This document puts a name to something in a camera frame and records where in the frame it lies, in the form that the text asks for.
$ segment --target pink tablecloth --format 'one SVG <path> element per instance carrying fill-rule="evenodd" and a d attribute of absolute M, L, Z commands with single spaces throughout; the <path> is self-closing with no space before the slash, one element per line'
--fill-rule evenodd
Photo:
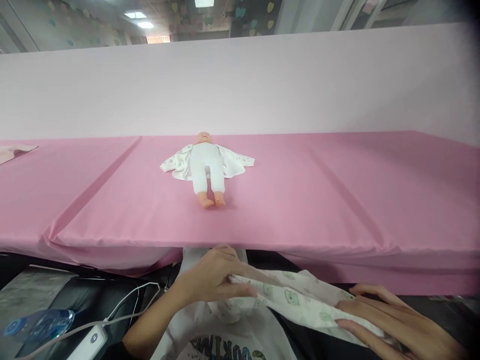
<path fill-rule="evenodd" d="M 40 147 L 0 166 L 0 248 L 137 273 L 228 243 L 327 281 L 477 289 L 479 149 L 418 132 L 215 136 L 256 162 L 225 181 L 226 208 L 205 211 L 159 169 L 191 141 L 23 141 Z"/>

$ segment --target white cable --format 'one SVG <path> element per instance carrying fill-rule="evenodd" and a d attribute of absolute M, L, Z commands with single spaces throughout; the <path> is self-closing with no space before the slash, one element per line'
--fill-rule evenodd
<path fill-rule="evenodd" d="M 122 316 L 122 317 L 119 317 L 118 319 L 115 319 L 115 320 L 108 320 L 112 314 L 115 312 L 115 310 L 118 308 L 118 306 L 131 294 L 133 293 L 135 290 L 138 290 L 140 288 L 143 288 L 144 286 L 147 286 L 147 285 L 156 285 L 158 287 L 158 290 L 157 292 L 155 293 L 155 295 L 153 295 L 153 297 L 151 298 L 150 302 L 148 303 L 148 305 L 146 306 L 145 310 L 143 311 L 140 311 L 140 312 L 137 312 L 135 314 L 132 314 L 132 315 L 125 315 L 125 316 Z M 142 315 L 144 312 L 146 312 L 150 305 L 152 304 L 152 302 L 154 301 L 154 299 L 157 297 L 157 295 L 159 294 L 160 292 L 160 284 L 158 284 L 157 282 L 149 282 L 149 283 L 146 283 L 142 286 L 139 286 L 135 289 L 133 289 L 132 291 L 130 291 L 130 293 L 125 296 L 122 300 L 120 300 L 120 302 L 115 306 L 115 309 L 113 309 L 113 311 L 111 312 L 111 314 L 106 317 L 104 320 L 102 321 L 94 321 L 94 322 L 90 322 L 88 324 L 85 324 L 85 325 L 82 325 L 80 327 L 77 327 L 76 329 L 72 330 L 72 331 L 69 331 L 69 332 L 66 332 L 64 333 L 63 335 L 59 336 L 59 337 L 56 337 L 54 338 L 53 340 L 47 342 L 46 344 L 40 346 L 37 350 L 35 350 L 34 352 L 30 353 L 29 355 L 27 356 L 24 356 L 24 357 L 16 357 L 14 360 L 32 360 L 34 357 L 36 357 L 38 354 L 40 354 L 43 350 L 45 350 L 46 348 L 49 348 L 50 346 L 52 346 L 53 344 L 56 344 L 58 343 L 59 341 L 63 340 L 63 339 L 66 339 L 68 338 L 69 336 L 73 335 L 73 334 L 76 334 L 84 329 L 87 329 L 87 328 L 90 328 L 90 327 L 93 327 L 95 325 L 102 325 L 103 327 L 107 326 L 107 325 L 111 325 L 111 324 L 115 324 L 119 321 L 122 321 L 122 320 L 125 320 L 125 319 L 130 319 L 130 318 L 134 318 L 134 317 L 137 317 L 137 316 L 140 316 Z"/>
<path fill-rule="evenodd" d="M 133 289 L 132 291 L 130 291 L 122 300 L 120 300 L 120 302 L 115 306 L 115 308 L 113 309 L 113 311 L 110 313 L 110 315 L 108 315 L 106 317 L 107 320 L 110 320 L 110 318 L 115 314 L 115 311 L 117 311 L 117 309 L 119 308 L 119 306 L 124 302 L 124 300 L 126 298 L 128 298 L 135 290 L 139 290 L 143 287 L 146 287 L 147 285 L 156 285 L 158 287 L 158 290 L 160 290 L 160 285 L 157 283 L 157 282 L 147 282 L 146 284 L 142 285 L 142 286 L 139 286 L 135 289 Z"/>

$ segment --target person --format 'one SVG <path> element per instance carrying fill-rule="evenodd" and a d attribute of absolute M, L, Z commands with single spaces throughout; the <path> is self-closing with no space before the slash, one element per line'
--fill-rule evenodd
<path fill-rule="evenodd" d="M 207 305 L 236 297 L 256 297 L 251 285 L 228 281 L 229 275 L 248 277 L 251 269 L 228 245 L 210 250 L 184 249 L 180 273 L 171 288 L 135 322 L 120 343 L 108 348 L 102 360 L 296 360 L 285 332 L 265 306 L 234 324 L 223 324 Z M 358 323 L 337 320 L 341 328 L 381 359 L 465 358 L 465 349 L 446 331 L 383 286 L 358 284 L 350 292 L 355 300 L 340 301 L 337 308 L 368 320 L 408 348 L 407 353 L 401 353 Z M 383 302 L 365 294 L 376 295 Z"/>

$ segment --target baby doll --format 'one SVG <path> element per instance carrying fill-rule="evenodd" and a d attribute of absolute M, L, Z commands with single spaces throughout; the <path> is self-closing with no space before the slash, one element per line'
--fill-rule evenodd
<path fill-rule="evenodd" d="M 204 209 L 213 205 L 225 206 L 225 178 L 243 174 L 245 167 L 252 167 L 255 159 L 237 154 L 223 146 L 213 144 L 208 132 L 198 134 L 195 144 L 187 145 L 167 159 L 160 168 L 174 170 L 172 175 L 180 180 L 192 180 L 193 192 Z M 213 200 L 207 196 L 207 178 Z"/>

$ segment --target water bottle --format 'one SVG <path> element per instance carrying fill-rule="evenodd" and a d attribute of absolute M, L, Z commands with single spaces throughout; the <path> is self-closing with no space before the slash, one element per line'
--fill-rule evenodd
<path fill-rule="evenodd" d="M 3 336 L 18 343 L 42 343 L 64 334 L 74 322 L 71 310 L 47 309 L 21 317 L 7 325 Z"/>

